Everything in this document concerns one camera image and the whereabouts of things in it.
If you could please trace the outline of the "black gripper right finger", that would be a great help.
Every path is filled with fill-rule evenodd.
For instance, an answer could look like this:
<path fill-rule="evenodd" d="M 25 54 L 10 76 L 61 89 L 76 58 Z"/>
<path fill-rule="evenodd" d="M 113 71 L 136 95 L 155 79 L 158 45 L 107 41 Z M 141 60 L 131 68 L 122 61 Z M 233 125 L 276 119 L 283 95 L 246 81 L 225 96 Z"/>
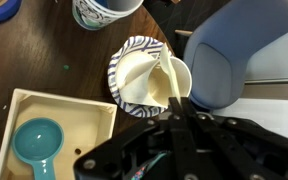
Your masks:
<path fill-rule="evenodd" d="M 223 119 L 206 112 L 196 112 L 188 98 L 180 99 L 181 108 L 198 148 L 209 148 L 211 166 L 223 180 L 269 180 L 274 174 L 259 165 L 235 136 L 224 129 Z"/>

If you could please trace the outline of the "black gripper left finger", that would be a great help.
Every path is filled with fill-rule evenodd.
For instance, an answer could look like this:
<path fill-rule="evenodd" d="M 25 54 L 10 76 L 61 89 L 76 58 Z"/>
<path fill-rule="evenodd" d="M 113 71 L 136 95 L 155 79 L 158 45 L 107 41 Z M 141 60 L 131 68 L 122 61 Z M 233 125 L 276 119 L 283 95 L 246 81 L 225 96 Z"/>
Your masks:
<path fill-rule="evenodd" d="M 179 180 L 202 180 L 195 142 L 180 103 L 169 99 L 172 115 L 169 117 L 171 141 Z"/>

